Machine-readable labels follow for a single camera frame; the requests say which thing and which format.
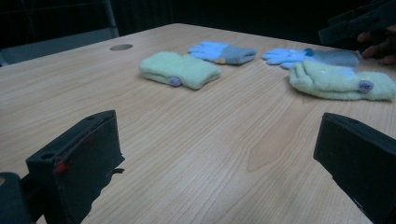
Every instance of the wooden table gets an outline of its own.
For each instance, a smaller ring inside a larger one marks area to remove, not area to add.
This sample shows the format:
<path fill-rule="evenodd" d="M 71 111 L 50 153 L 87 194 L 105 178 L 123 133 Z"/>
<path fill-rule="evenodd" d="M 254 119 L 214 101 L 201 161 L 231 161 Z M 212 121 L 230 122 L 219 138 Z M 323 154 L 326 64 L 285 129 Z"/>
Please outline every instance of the wooden table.
<path fill-rule="evenodd" d="M 198 91 L 139 73 L 152 54 L 184 54 L 202 40 L 259 53 L 222 65 L 221 78 Z M 110 50 L 120 44 L 133 47 Z M 260 58 L 278 47 L 326 49 L 172 24 L 0 68 L 0 172 L 25 176 L 30 155 L 81 119 L 115 109 L 125 172 L 84 223 L 370 223 L 313 159 L 318 128 L 331 112 L 395 138 L 396 104 L 302 94 L 287 70 Z M 395 66 L 375 61 L 359 70 L 396 78 Z"/>

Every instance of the black device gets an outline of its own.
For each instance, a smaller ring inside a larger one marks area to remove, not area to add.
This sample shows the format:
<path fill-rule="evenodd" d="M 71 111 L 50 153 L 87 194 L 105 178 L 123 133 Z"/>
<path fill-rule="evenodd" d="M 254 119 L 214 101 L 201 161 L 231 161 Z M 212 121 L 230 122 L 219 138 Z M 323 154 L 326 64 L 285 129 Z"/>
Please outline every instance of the black device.
<path fill-rule="evenodd" d="M 386 40 L 387 27 L 396 24 L 396 0 L 379 0 L 349 10 L 328 20 L 329 27 L 318 31 L 320 42 L 324 45 L 356 37 L 362 32 L 370 32 L 372 44 Z"/>
<path fill-rule="evenodd" d="M 355 119 L 325 113 L 314 159 L 374 224 L 396 223 L 396 140 Z"/>
<path fill-rule="evenodd" d="M 80 223 L 123 161 L 116 112 L 83 119 L 29 157 L 24 178 L 0 173 L 0 223 Z"/>

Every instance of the folded glove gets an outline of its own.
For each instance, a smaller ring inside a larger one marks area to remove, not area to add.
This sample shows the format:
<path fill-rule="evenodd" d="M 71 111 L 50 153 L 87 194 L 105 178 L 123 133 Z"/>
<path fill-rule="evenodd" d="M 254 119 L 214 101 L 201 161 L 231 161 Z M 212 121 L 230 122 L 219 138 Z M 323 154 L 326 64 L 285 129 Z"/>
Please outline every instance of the folded glove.
<path fill-rule="evenodd" d="M 221 69 L 213 63 L 175 52 L 158 52 L 143 60 L 139 66 L 143 77 L 170 86 L 183 85 L 193 90 L 219 78 Z"/>
<path fill-rule="evenodd" d="M 219 42 L 203 41 L 189 49 L 189 53 L 198 59 L 212 63 L 242 64 L 252 61 L 257 54 L 255 49 L 243 49 Z"/>
<path fill-rule="evenodd" d="M 358 57 L 350 50 L 297 50 L 297 49 L 271 49 L 262 55 L 267 64 L 278 65 L 290 69 L 294 63 L 310 60 L 330 65 L 345 67 L 356 67 L 359 63 Z"/>
<path fill-rule="evenodd" d="M 290 84 L 299 91 L 326 99 L 390 100 L 396 97 L 396 83 L 386 74 L 355 73 L 348 67 L 312 61 L 296 63 L 290 69 Z"/>

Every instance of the red mark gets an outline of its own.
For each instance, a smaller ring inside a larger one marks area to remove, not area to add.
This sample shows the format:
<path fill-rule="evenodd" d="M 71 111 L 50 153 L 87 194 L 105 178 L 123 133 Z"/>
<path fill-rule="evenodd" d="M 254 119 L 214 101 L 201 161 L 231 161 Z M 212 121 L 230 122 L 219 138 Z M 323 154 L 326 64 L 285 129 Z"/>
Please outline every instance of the red mark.
<path fill-rule="evenodd" d="M 68 166 L 69 166 L 68 164 L 64 164 L 63 162 L 61 162 L 55 167 L 55 172 L 63 173 L 67 169 Z"/>

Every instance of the hole in table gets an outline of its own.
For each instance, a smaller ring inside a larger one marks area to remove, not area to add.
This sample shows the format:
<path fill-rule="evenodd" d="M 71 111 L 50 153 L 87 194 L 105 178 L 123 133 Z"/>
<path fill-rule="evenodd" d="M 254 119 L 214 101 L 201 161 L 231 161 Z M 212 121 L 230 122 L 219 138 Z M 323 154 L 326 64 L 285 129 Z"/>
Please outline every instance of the hole in table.
<path fill-rule="evenodd" d="M 118 50 L 126 50 L 130 49 L 133 45 L 130 44 L 120 44 L 110 48 L 110 50 L 118 51 Z"/>

